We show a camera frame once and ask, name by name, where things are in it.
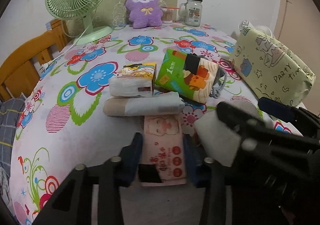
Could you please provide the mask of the glass jar green lid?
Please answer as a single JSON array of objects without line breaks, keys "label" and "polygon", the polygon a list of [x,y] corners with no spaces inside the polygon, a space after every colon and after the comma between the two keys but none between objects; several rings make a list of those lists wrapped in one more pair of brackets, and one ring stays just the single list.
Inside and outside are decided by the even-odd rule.
[{"label": "glass jar green lid", "polygon": [[178,15],[188,26],[197,27],[201,24],[203,0],[186,0],[180,4]]}]

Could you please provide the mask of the toothpick holder orange lid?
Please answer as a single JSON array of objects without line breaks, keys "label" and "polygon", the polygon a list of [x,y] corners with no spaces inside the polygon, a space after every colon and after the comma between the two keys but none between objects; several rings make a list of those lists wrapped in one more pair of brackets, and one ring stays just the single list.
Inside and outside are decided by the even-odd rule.
[{"label": "toothpick holder orange lid", "polygon": [[173,23],[176,19],[177,12],[180,10],[178,7],[161,7],[163,12],[162,22],[163,23]]}]

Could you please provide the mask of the floral tablecloth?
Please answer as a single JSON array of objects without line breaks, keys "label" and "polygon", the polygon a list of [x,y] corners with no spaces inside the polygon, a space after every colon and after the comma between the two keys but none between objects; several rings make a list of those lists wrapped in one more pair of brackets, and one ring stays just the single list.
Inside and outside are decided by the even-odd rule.
[{"label": "floral tablecloth", "polygon": [[133,29],[67,50],[52,63],[26,101],[11,157],[10,193],[20,224],[32,224],[52,193],[78,164],[104,163],[129,144],[141,128],[137,117],[108,117],[109,80],[123,66],[155,62],[167,49],[195,53],[226,72],[220,99],[256,104],[254,93],[228,59],[235,40],[210,25],[172,23]]}]

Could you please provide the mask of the plaid grey blanket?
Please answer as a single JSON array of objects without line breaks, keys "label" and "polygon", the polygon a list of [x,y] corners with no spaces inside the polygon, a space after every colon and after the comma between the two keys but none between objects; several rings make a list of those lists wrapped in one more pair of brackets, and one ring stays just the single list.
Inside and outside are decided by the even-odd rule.
[{"label": "plaid grey blanket", "polygon": [[7,176],[10,177],[11,154],[16,132],[16,125],[19,117],[24,110],[25,97],[11,98],[7,101],[1,101],[0,115],[0,156],[1,167]]}]

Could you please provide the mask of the yellow cartoon fabric basket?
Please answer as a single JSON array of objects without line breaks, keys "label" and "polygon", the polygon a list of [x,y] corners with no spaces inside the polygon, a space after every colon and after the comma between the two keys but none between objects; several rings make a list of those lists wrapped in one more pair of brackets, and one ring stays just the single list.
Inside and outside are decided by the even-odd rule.
[{"label": "yellow cartoon fabric basket", "polygon": [[316,76],[277,39],[244,26],[229,57],[236,73],[258,97],[298,106],[309,94]]}]

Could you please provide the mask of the pink wet wipes pack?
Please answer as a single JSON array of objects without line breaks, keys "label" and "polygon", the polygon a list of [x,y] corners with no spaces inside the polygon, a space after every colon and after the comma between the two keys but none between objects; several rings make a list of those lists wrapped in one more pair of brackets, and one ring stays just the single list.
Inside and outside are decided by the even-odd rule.
[{"label": "pink wet wipes pack", "polygon": [[186,183],[183,134],[177,115],[144,117],[138,179],[144,187]]}]

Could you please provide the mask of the beige door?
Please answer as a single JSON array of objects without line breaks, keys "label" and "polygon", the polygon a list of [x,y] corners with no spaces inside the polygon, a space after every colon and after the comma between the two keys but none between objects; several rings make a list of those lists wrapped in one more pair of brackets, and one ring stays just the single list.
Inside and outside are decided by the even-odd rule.
[{"label": "beige door", "polygon": [[312,0],[280,0],[275,37],[289,44],[319,39],[319,11]]}]

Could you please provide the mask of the white standing fan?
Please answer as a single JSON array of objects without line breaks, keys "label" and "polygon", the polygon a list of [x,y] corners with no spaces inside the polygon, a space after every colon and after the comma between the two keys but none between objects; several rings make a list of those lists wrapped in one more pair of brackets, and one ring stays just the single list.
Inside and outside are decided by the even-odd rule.
[{"label": "white standing fan", "polygon": [[245,26],[246,26],[246,27],[249,27],[249,28],[251,28],[251,29],[256,29],[256,30],[258,30],[258,31],[260,31],[260,32],[262,32],[262,33],[264,33],[264,34],[266,34],[266,35],[271,36],[272,38],[274,38],[273,32],[272,32],[267,26],[261,26],[261,25],[259,25],[259,26],[254,26],[254,25],[253,25],[251,22],[249,22],[248,20],[243,20],[241,23],[239,23],[238,28],[239,28],[239,30],[241,31],[241,30],[244,29]]}]

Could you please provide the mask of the yellow cartoon tissue pack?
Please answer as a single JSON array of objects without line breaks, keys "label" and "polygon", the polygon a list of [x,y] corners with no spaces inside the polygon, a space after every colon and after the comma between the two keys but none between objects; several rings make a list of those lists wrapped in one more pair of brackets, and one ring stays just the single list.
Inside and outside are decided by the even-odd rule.
[{"label": "yellow cartoon tissue pack", "polygon": [[114,97],[151,97],[156,77],[156,63],[125,65],[109,79],[109,92]]}]

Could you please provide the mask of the wooden chair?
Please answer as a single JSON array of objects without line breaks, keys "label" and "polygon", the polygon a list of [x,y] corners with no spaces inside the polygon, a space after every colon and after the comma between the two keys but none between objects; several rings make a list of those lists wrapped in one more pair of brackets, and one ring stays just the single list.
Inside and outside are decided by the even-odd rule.
[{"label": "wooden chair", "polygon": [[53,58],[50,47],[56,46],[58,51],[62,51],[71,40],[66,35],[64,21],[54,19],[49,24],[51,30],[22,44],[1,65],[1,101],[18,98],[22,94],[30,96],[40,80],[33,58],[49,62]]}]

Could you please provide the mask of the green orange tissue pack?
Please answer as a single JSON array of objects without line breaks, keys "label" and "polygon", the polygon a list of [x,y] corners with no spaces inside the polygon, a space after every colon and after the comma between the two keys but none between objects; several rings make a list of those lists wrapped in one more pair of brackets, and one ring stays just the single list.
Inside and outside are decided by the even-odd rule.
[{"label": "green orange tissue pack", "polygon": [[206,103],[219,65],[193,53],[167,49],[156,85],[198,103]]}]

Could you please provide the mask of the purple plush alpaca toy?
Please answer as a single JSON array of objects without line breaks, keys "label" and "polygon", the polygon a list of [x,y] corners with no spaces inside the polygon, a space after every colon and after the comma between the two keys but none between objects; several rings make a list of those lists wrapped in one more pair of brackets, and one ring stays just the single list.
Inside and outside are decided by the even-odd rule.
[{"label": "purple plush alpaca toy", "polygon": [[162,25],[163,12],[159,6],[159,0],[126,0],[125,8],[134,29]]}]

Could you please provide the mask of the beige white tissue pack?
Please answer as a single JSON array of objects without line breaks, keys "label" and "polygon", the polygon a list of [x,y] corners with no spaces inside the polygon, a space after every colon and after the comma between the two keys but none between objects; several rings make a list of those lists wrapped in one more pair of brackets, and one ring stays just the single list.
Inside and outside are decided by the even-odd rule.
[{"label": "beige white tissue pack", "polygon": [[153,97],[110,98],[103,112],[111,117],[161,116],[179,114],[184,106],[177,92],[168,92]]}]

